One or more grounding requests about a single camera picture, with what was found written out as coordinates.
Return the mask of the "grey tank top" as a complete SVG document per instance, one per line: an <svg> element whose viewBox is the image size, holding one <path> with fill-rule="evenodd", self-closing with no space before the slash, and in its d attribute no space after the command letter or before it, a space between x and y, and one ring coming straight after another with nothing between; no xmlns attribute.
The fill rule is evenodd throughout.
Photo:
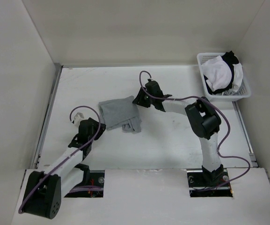
<svg viewBox="0 0 270 225"><path fill-rule="evenodd" d="M121 128L125 133L141 132L142 120L133 100L134 96L129 96L99 102L100 117L108 131Z"/></svg>

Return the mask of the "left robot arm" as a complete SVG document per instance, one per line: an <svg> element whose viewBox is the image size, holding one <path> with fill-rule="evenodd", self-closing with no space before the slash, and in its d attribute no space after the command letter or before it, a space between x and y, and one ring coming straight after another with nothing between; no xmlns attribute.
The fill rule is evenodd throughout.
<svg viewBox="0 0 270 225"><path fill-rule="evenodd" d="M53 219L62 199L75 187L85 187L90 182L90 169L82 161L106 130L106 125L92 118L74 120L78 133L68 144L66 151L43 171L33 171L28 178L20 214L28 213Z"/></svg>

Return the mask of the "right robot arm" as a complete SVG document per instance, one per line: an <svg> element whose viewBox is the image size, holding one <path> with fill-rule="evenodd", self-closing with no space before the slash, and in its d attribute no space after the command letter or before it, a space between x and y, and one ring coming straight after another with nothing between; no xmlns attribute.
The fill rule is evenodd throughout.
<svg viewBox="0 0 270 225"><path fill-rule="evenodd" d="M178 113L187 116L191 129L199 138L203 156L202 180L206 185L214 185L223 173L223 165L217 153L218 132L221 119L216 111L202 97L194 103L186 100L167 100L159 84L149 79L133 100L133 104L149 108L151 105L162 112Z"/></svg>

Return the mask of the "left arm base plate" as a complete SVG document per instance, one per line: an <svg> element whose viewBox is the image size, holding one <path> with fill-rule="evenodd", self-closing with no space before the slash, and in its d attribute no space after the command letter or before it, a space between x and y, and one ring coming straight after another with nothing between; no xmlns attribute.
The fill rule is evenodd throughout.
<svg viewBox="0 0 270 225"><path fill-rule="evenodd" d="M104 171L91 171L65 198L103 198L104 183Z"/></svg>

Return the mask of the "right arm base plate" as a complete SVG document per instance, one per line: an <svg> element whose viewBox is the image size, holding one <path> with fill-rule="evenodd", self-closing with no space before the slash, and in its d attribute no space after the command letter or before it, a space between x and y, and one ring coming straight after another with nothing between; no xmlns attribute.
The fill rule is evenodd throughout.
<svg viewBox="0 0 270 225"><path fill-rule="evenodd" d="M217 187L229 180L225 169L213 183L207 183L201 170L187 171L190 197L233 197L230 183Z"/></svg>

